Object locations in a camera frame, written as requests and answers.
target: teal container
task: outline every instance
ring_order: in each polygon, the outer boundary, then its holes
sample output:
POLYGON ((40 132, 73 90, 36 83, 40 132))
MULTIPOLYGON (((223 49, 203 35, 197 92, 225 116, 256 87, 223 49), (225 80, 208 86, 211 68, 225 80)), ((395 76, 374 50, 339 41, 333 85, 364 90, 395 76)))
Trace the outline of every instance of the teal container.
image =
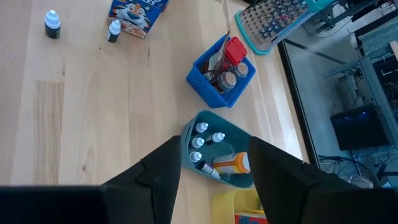
POLYGON ((213 159, 218 156, 224 156, 237 152, 247 152, 249 147, 250 135, 238 128, 237 126, 231 124, 224 118, 214 114, 210 111, 199 112, 191 121, 184 126, 181 132, 181 160, 182 166, 190 169, 197 174, 203 175, 205 177, 212 178, 216 181, 222 182, 224 184, 229 184, 234 187, 248 188, 253 184, 253 177, 251 174, 220 174, 221 179, 217 179, 210 176, 201 170, 197 169, 199 162, 193 163, 188 154, 188 149, 190 145, 190 140, 195 137, 200 137, 205 139, 207 136, 222 132, 225 133, 225 138, 221 142, 214 143, 207 146, 203 145, 195 151, 202 154, 202 159, 200 161, 206 161, 210 165, 213 163, 213 159), (192 130, 195 125, 199 122, 206 122, 209 124, 208 129, 204 133, 192 136, 192 130))

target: blue plastic basket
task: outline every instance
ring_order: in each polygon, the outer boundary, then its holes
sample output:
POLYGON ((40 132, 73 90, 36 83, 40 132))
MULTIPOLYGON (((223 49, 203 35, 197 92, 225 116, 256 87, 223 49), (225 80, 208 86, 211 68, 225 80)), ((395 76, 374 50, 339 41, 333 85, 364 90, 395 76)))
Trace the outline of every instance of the blue plastic basket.
POLYGON ((224 184, 232 185, 234 187, 248 188, 253 184, 252 174, 221 174, 221 179, 217 179, 197 169, 199 162, 193 163, 188 154, 190 140, 194 137, 206 138, 206 136, 215 132, 225 133, 225 138, 219 143, 212 145, 204 145, 195 151, 202 154, 201 161, 206 161, 211 164, 213 159, 218 156, 224 156, 237 152, 247 152, 249 148, 250 134, 238 128, 234 124, 228 122, 222 117, 210 111, 201 111, 194 118, 192 118, 182 129, 181 132, 181 164, 183 167, 194 171, 195 173, 209 177, 213 180, 222 182, 224 184), (209 128, 201 134, 192 136, 192 130, 195 124, 199 122, 206 122, 209 128))
POLYGON ((224 38, 225 35, 193 63, 193 68, 187 76, 187 82, 194 90, 196 90, 196 92, 211 108, 220 108, 225 106, 231 108, 256 72, 254 66, 245 57, 243 62, 248 66, 249 73, 245 78, 239 79, 232 90, 221 95, 216 89, 214 89, 212 85, 210 85, 207 78, 200 72, 200 68, 207 59, 209 59, 221 48, 224 38))

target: light wood tabletop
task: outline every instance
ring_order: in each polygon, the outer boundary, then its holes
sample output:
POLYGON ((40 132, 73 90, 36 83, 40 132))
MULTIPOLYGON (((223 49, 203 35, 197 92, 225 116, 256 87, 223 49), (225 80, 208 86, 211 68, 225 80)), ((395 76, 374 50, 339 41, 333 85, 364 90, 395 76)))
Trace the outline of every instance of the light wood tabletop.
MULTIPOLYGON (((248 59, 257 73, 231 108, 211 110, 185 81, 228 29, 240 0, 171 0, 145 40, 105 39, 111 0, 2 0, 0 184, 101 184, 180 134, 201 110, 307 160, 277 49, 248 59), (45 13, 61 36, 44 33, 45 13)), ((230 189, 182 169, 173 223, 211 223, 230 189)))

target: yellow container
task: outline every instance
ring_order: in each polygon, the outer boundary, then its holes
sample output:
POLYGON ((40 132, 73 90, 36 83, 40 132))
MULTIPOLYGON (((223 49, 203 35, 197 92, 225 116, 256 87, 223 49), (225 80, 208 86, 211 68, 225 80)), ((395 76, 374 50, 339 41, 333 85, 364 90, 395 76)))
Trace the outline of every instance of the yellow container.
POLYGON ((234 214, 247 209, 259 209, 259 196, 255 189, 230 190, 217 194, 211 201, 211 220, 213 224, 233 224, 234 214))

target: red lid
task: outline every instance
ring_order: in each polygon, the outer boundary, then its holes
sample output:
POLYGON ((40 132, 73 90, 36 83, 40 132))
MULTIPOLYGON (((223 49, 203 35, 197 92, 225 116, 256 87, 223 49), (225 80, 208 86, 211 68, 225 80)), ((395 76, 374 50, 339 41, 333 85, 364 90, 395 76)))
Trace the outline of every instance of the red lid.
POLYGON ((248 54, 248 51, 237 37, 232 37, 226 43, 225 55, 233 65, 242 62, 243 58, 248 54))

